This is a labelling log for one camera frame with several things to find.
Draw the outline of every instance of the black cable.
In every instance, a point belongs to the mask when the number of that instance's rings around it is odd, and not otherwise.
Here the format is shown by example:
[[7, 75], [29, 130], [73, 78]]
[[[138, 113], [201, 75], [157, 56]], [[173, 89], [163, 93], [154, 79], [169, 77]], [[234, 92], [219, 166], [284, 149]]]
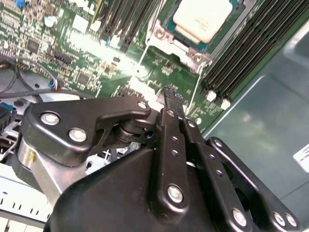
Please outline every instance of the black cable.
[[[20, 71], [18, 70], [17, 79], [19, 83], [29, 92], [33, 91], [34, 89], [28, 85], [28, 83], [24, 80], [23, 76], [21, 75]], [[42, 103], [43, 99], [40, 97], [40, 95], [33, 95], [33, 98], [36, 103]]]
[[38, 90], [27, 91], [27, 92], [19, 92], [19, 93], [0, 93], [0, 99], [21, 98], [21, 97], [33, 96], [33, 95], [38, 95], [38, 94], [46, 94], [46, 93], [65, 93], [65, 94], [79, 96], [82, 98], [88, 98], [88, 99], [95, 98], [89, 94], [75, 92], [75, 91], [71, 91], [67, 89], [54, 90], [51, 88], [45, 88], [45, 89], [38, 89]]
[[3, 63], [3, 62], [9, 64], [6, 69], [11, 69], [13, 71], [13, 73], [14, 73], [14, 76], [11, 79], [10, 83], [8, 84], [8, 86], [4, 90], [2, 90], [0, 93], [5, 93], [5, 92], [9, 91], [13, 87], [13, 85], [15, 84], [15, 82], [17, 80], [17, 74], [18, 74], [18, 67], [16, 66], [16, 63], [13, 60], [1, 56], [0, 57], [0, 63]]

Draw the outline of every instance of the white label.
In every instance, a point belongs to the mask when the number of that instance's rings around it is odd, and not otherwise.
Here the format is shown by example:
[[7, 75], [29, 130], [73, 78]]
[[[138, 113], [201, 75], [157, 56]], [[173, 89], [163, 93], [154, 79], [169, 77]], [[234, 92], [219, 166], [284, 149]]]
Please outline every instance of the white label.
[[306, 173], [309, 173], [309, 144], [293, 155], [293, 158]]

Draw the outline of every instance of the gray metal panel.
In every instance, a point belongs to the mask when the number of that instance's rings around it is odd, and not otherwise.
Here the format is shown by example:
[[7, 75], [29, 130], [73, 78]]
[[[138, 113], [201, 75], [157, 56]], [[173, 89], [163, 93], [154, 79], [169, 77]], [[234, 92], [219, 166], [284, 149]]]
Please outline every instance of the gray metal panel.
[[293, 155], [309, 144], [309, 22], [205, 133], [221, 138], [309, 227], [309, 173]]

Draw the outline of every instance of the ram slot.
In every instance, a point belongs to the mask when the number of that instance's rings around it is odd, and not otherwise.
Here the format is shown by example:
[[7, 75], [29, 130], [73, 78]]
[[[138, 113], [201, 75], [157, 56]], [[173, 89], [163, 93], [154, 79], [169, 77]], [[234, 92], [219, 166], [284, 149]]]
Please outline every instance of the ram slot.
[[[278, 1], [280, 1], [280, 0], [273, 0], [272, 2], [268, 2], [268, 3], [263, 4], [260, 7], [260, 9], [258, 10], [258, 12], [256, 13], [256, 15], [254, 16], [254, 18], [261, 17], [263, 15], [263, 13], [265, 13], [265, 10], [267, 10], [267, 8], [271, 7], [273, 4], [275, 4]], [[230, 60], [233, 58], [235, 53], [237, 53], [239, 47], [241, 47], [241, 44], [243, 43], [243, 40], [245, 38], [247, 38], [248, 36], [250, 36], [251, 33], [253, 32], [253, 30], [251, 31], [253, 26], [254, 26], [254, 19], [251, 19], [247, 23], [247, 26], [246, 26], [247, 28], [244, 29], [240, 33], [240, 35], [235, 39], [233, 44], [228, 48], [228, 50], [225, 52], [225, 54], [221, 57], [220, 63], [217, 63], [209, 71], [209, 73], [206, 75], [204, 81], [206, 81], [207, 83], [211, 83], [214, 79], [216, 79], [218, 73], [220, 73], [220, 71], [225, 68], [225, 65], [231, 63]]]
[[153, 1], [152, 0], [146, 0], [144, 2], [145, 2], [145, 4], [144, 4], [142, 10], [140, 11], [140, 14], [139, 14], [137, 20], [135, 21], [134, 25], [128, 31], [127, 35], [125, 36], [124, 42], [121, 45], [120, 51], [122, 51], [122, 52], [127, 52], [127, 50], [129, 49], [129, 46], [131, 45], [138, 29], [140, 28], [140, 25], [141, 25], [143, 19], [145, 18], [145, 15], [147, 14], [147, 12], [148, 12]]
[[124, 9], [126, 8], [127, 3], [128, 3], [128, 0], [119, 1], [118, 6], [116, 10], [114, 11], [114, 14], [112, 14], [109, 22], [104, 27], [104, 30], [101, 34], [101, 39], [107, 40], [113, 35], [115, 30], [117, 29], [117, 26], [119, 25], [121, 16], [123, 16], [123, 12], [124, 12]]
[[[298, 8], [294, 10], [293, 12], [286, 12], [284, 14], [285, 16], [289, 14], [291, 15], [291, 17], [286, 18], [284, 21], [281, 21], [281, 22], [279, 21], [281, 26], [283, 27], [279, 26], [279, 28], [275, 30], [275, 32], [273, 33], [274, 34], [273, 38], [275, 38], [275, 41], [267, 44], [267, 45], [271, 45], [271, 47], [267, 49], [264, 48], [265, 51], [263, 52], [263, 54], [266, 55], [268, 51], [270, 51], [272, 47], [275, 46], [277, 41], [280, 39], [280, 37], [277, 36], [277, 34], [279, 33], [279, 35], [284, 35], [288, 31], [288, 29], [291, 27], [291, 25], [293, 25], [297, 21], [297, 19], [309, 8], [309, 3], [306, 0], [302, 0], [302, 2], [297, 4], [296, 6], [298, 6]], [[232, 94], [233, 91], [235, 91], [236, 88], [239, 86], [239, 84], [247, 77], [250, 71], [255, 67], [257, 62], [262, 60], [263, 57], [264, 55], [262, 56], [260, 53], [259, 57], [254, 60], [255, 62], [252, 62], [250, 67], [246, 67], [245, 69], [242, 70], [242, 72], [239, 73], [239, 80], [233, 83], [233, 85], [227, 86], [225, 88], [225, 92], [227, 94]]]
[[104, 25], [108, 19], [108, 16], [112, 12], [112, 7], [117, 1], [118, 0], [111, 0], [106, 4], [105, 0], [99, 0], [95, 14], [92, 17], [91, 24], [93, 24], [96, 20], [99, 20], [101, 24]]
[[216, 78], [210, 81], [210, 84], [214, 86], [214, 88], [220, 90], [220, 86], [228, 82], [227, 78], [231, 77], [231, 72], [242, 62], [243, 57], [247, 55], [248, 51], [252, 49], [255, 43], [261, 38], [261, 30], [264, 29], [267, 23], [265, 18], [267, 18], [268, 14], [272, 14], [273, 11], [275, 14], [277, 10], [276, 7], [276, 4], [272, 4], [267, 9], [267, 13], [264, 13], [261, 17], [258, 17], [257, 20], [253, 21], [250, 27], [251, 32], [244, 36], [244, 39], [237, 44], [238, 46], [235, 46], [234, 53], [224, 62], [225, 65], [218, 69]]
[[131, 7], [128, 11], [128, 14], [126, 15], [125, 19], [121, 21], [121, 24], [118, 27], [117, 34], [121, 32], [121, 34], [126, 35], [127, 31], [132, 24], [132, 18], [134, 14], [136, 13], [136, 10], [138, 6], [140, 5], [140, 2], [142, 0], [134, 0], [131, 4]]
[[[280, 6], [273, 5], [273, 7], [277, 7], [277, 9], [273, 9], [273, 13], [269, 13], [273, 15], [279, 15], [284, 9], [284, 1], [281, 1], [280, 4]], [[233, 77], [233, 72], [240, 69], [242, 66], [246, 66], [247, 63], [244, 61], [244, 59], [250, 58], [250, 51], [254, 50], [255, 48], [260, 48], [261, 43], [263, 42], [263, 31], [266, 31], [269, 25], [271, 25], [272, 20], [274, 20], [272, 18], [267, 18], [267, 16], [268, 14], [265, 14], [263, 18], [257, 20], [258, 22], [253, 26], [254, 33], [252, 33], [250, 37], [247, 37], [247, 40], [243, 43], [241, 49], [237, 51], [235, 56], [233, 56], [234, 60], [229, 63], [230, 67], [227, 67], [220, 73], [221, 78], [218, 78], [214, 81], [213, 85], [215, 85], [222, 92], [224, 92], [223, 89], [226, 85], [230, 85], [233, 83], [233, 81], [235, 81], [235, 79], [231, 78]]]

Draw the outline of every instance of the screw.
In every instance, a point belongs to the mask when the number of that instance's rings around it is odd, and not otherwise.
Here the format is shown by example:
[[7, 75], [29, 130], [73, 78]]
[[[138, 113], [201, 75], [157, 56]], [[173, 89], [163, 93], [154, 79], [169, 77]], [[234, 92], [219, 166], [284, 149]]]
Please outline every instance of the screw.
[[215, 140], [214, 142], [216, 143], [217, 146], [222, 147], [222, 144], [218, 140]]
[[143, 108], [143, 109], [147, 108], [146, 104], [144, 102], [142, 102], [142, 101], [139, 101], [138, 105], [139, 105], [140, 108]]
[[41, 116], [41, 121], [47, 125], [54, 126], [59, 123], [60, 118], [53, 113], [45, 113]]
[[188, 123], [189, 123], [189, 126], [190, 126], [190, 127], [195, 127], [195, 125], [193, 124], [193, 122], [188, 121]]
[[171, 110], [168, 110], [168, 115], [171, 116], [171, 117], [174, 117], [174, 116], [175, 116], [174, 112], [171, 111]]
[[286, 214], [286, 219], [288, 219], [288, 222], [289, 222], [292, 226], [294, 226], [294, 227], [297, 226], [296, 221], [294, 220], [294, 218], [293, 218], [291, 215]]
[[69, 131], [69, 137], [76, 142], [83, 142], [87, 138], [87, 134], [80, 128], [74, 128]]
[[277, 212], [274, 212], [274, 217], [281, 226], [285, 226], [285, 221], [283, 220], [280, 214], [278, 214]]
[[233, 209], [233, 216], [234, 216], [234, 219], [235, 221], [245, 227], [247, 225], [247, 221], [246, 221], [246, 218], [245, 216], [242, 214], [242, 212], [240, 212], [238, 209]]
[[183, 201], [183, 193], [175, 185], [170, 185], [168, 187], [168, 195], [171, 198], [171, 200], [174, 201], [175, 203], [180, 203]]

